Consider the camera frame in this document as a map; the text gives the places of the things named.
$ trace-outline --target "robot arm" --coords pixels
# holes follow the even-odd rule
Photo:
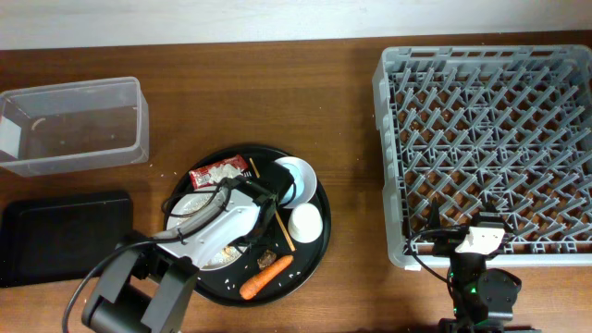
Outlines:
[[[199,269],[234,240],[262,236],[293,182],[289,171],[275,163],[262,175],[223,179],[208,204],[185,222],[152,238],[131,235],[127,244],[151,245],[123,252],[105,268],[84,306],[82,323],[101,333],[178,332]],[[155,296],[134,288],[131,276],[159,283]]]

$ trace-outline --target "clear plastic container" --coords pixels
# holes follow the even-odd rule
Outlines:
[[[146,162],[148,104],[136,78],[0,94],[0,167],[32,177]]]

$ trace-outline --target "plastic dish rack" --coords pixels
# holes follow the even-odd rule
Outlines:
[[[580,45],[386,49],[373,77],[388,256],[448,266],[421,240],[491,202],[512,228],[492,265],[592,264],[592,52]]]

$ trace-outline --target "carrot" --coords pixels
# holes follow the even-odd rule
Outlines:
[[[275,263],[264,269],[263,272],[249,278],[242,287],[240,287],[240,296],[245,300],[255,297],[257,292],[261,291],[269,281],[275,278],[281,271],[286,269],[294,261],[293,255],[284,255],[277,259]]]

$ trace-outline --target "red wrapper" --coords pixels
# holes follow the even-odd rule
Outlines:
[[[242,156],[236,155],[224,161],[192,170],[189,172],[189,175],[193,188],[197,190],[205,186],[216,185],[224,177],[237,177],[248,168],[249,166]]]

